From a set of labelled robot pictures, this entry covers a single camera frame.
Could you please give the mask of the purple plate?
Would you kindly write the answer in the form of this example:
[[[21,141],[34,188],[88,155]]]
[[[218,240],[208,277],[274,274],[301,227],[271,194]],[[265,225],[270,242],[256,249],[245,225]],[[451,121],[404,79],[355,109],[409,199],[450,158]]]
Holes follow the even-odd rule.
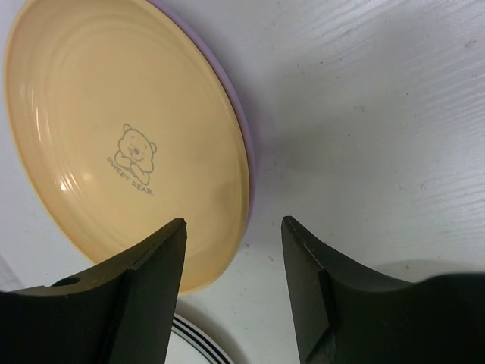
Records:
[[[252,132],[251,125],[246,117],[245,109],[241,103],[238,92],[236,91],[224,66],[220,63],[219,57],[213,53],[214,49],[207,44],[205,39],[201,37],[197,31],[194,30],[189,23],[187,23],[176,11],[171,9],[163,1],[149,1],[149,3],[154,5],[160,12],[172,20],[191,39],[198,50],[203,54],[206,61],[210,64],[212,70],[217,75],[224,92],[227,94],[227,98],[230,101],[230,105],[237,119],[239,131],[242,135],[246,153],[246,161],[249,169],[249,209],[246,220],[247,228],[250,224],[255,202],[255,188],[258,172],[258,150],[255,147],[253,138],[254,133]]]

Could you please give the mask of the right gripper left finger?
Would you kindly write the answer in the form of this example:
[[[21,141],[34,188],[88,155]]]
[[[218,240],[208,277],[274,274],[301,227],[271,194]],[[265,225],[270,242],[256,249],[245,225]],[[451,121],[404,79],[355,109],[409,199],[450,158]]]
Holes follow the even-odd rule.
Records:
[[[175,218],[50,287],[1,294],[3,363],[163,363],[186,251]]]

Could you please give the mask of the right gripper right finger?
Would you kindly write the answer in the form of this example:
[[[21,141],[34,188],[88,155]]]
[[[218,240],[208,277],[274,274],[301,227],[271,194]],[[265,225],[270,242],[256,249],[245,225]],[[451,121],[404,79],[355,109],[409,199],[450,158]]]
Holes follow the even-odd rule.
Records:
[[[484,276],[411,283],[370,269],[282,220],[286,280],[302,363],[482,363]]]

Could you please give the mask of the beige plate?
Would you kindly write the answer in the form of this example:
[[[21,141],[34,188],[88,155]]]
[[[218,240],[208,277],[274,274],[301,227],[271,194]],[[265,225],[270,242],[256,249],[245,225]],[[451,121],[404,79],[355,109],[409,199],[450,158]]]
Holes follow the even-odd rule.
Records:
[[[191,39],[147,1],[28,1],[5,47],[8,123],[45,209],[91,261],[186,221],[180,293],[216,281],[246,230],[234,111]]]

